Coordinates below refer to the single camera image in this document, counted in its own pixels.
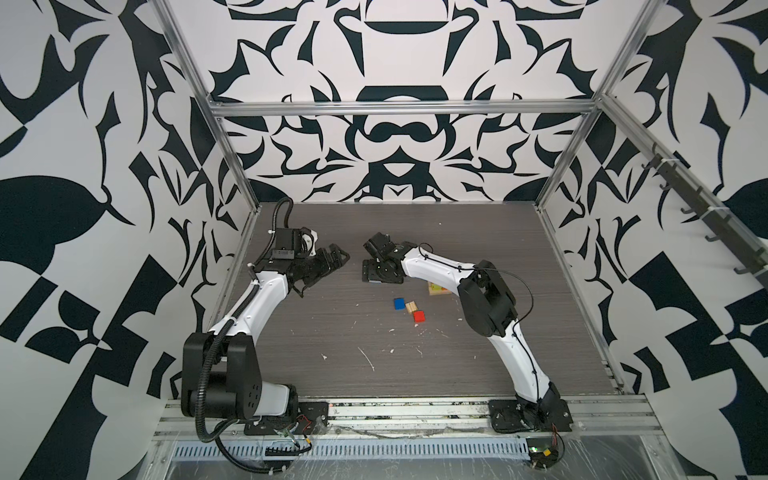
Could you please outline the natural wood block 31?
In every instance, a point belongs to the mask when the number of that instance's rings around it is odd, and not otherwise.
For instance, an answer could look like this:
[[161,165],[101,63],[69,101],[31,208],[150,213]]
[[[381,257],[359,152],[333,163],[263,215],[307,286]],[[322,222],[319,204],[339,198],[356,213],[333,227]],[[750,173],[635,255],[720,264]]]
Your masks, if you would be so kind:
[[451,294],[451,291],[437,285],[430,285],[428,287],[430,296]]

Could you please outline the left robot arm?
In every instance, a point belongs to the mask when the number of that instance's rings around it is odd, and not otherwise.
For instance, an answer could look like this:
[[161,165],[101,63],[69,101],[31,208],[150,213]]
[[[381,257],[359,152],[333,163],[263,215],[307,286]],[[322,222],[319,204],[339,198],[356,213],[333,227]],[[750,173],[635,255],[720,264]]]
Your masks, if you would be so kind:
[[251,265],[252,280],[213,327],[191,334],[183,348],[181,411],[187,417],[250,420],[288,414],[291,387],[262,378],[256,346],[279,304],[342,268],[350,255],[332,244],[289,259]]

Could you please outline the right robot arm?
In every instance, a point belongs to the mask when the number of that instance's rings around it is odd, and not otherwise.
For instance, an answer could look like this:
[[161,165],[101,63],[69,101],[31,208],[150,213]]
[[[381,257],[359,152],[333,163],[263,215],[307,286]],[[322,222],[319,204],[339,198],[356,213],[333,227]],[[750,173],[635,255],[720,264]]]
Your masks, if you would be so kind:
[[363,262],[363,280],[401,284],[414,278],[438,285],[460,300],[465,321],[489,339],[509,373],[516,406],[525,417],[554,420],[561,397],[538,365],[524,338],[516,299],[502,272],[488,261],[477,264],[448,259],[424,244],[395,243],[377,233],[364,244],[371,257]]

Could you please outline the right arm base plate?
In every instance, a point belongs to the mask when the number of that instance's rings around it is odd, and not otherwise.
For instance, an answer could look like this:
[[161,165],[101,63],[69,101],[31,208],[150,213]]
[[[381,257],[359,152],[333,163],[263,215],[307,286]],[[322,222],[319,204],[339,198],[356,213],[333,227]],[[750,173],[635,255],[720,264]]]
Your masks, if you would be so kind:
[[553,396],[533,403],[523,399],[490,400],[489,417],[492,429],[501,434],[570,432],[573,419],[565,400]]

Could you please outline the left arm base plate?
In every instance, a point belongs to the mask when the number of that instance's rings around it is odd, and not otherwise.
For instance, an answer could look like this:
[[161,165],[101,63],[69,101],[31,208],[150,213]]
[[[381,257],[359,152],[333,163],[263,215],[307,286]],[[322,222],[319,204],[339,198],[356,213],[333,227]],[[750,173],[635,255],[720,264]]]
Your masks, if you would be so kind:
[[244,426],[246,436],[268,436],[291,433],[295,436],[312,435],[328,425],[329,403],[300,401],[291,404],[284,415],[261,416],[248,420]]

